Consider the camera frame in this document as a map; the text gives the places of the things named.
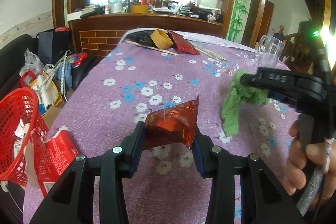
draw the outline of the bottle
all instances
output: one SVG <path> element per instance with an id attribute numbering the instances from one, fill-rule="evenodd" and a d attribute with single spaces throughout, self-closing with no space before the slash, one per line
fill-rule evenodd
<path id="1" fill-rule="evenodd" d="M 129 13 L 130 12 L 130 0 L 126 0 L 126 10 L 125 13 Z"/>

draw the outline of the table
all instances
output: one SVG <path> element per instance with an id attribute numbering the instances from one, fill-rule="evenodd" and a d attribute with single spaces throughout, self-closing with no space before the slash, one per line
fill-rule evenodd
<path id="1" fill-rule="evenodd" d="M 221 38 L 203 35 L 202 39 L 220 41 Z M 55 120 L 48 137 L 60 127 L 67 127 L 80 153 L 88 157 L 102 155 L 132 133 L 136 123 L 144 121 L 149 111 L 194 100 L 199 95 L 200 131 L 232 154 L 257 153 L 282 179 L 292 139 L 288 130 L 298 114 L 277 101 L 263 106 L 242 105 L 240 133 L 226 138 L 220 118 L 223 99 L 238 69 L 256 72 L 256 54 L 234 47 L 205 47 L 229 61 L 216 61 L 203 54 L 173 56 L 127 43 L 118 45 L 83 80 Z M 279 62 L 277 68 L 287 67 Z M 132 224 L 205 222 L 211 179 L 200 177 L 191 151 L 182 144 L 144 151 L 138 172 L 132 179 L 123 179 L 123 184 Z M 41 200 L 40 190 L 28 185 L 24 223 L 29 223 Z M 239 223 L 238 183 L 235 215 Z M 99 223 L 97 192 L 94 219 Z"/>

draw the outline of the metal screw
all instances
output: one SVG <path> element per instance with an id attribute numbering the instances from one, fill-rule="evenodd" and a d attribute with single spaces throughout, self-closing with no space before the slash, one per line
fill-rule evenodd
<path id="1" fill-rule="evenodd" d="M 250 159 L 253 161 L 257 161 L 259 159 L 259 156 L 257 154 L 251 154 Z"/>
<path id="2" fill-rule="evenodd" d="M 215 145 L 211 148 L 211 151 L 214 153 L 219 153 L 222 151 L 222 148 L 220 146 Z"/>
<path id="3" fill-rule="evenodd" d="M 78 155 L 77 157 L 76 157 L 76 161 L 82 161 L 82 160 L 84 160 L 85 159 L 85 156 L 84 155 Z"/>
<path id="4" fill-rule="evenodd" d="M 123 148 L 120 146 L 116 146 L 116 147 L 113 147 L 112 151 L 113 153 L 120 153 L 121 151 L 123 151 Z"/>

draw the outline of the black bag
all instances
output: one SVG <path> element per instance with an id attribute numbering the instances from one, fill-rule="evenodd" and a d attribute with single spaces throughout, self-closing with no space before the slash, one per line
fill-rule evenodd
<path id="1" fill-rule="evenodd" d="M 71 31 L 55 32 L 54 29 L 40 32 L 38 56 L 45 64 L 55 64 L 71 47 Z"/>

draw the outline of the brick pattern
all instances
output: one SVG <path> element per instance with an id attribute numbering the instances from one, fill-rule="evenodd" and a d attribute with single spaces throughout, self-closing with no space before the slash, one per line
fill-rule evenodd
<path id="1" fill-rule="evenodd" d="M 83 52 L 92 52 L 102 60 L 113 50 L 127 30 L 80 31 Z"/>

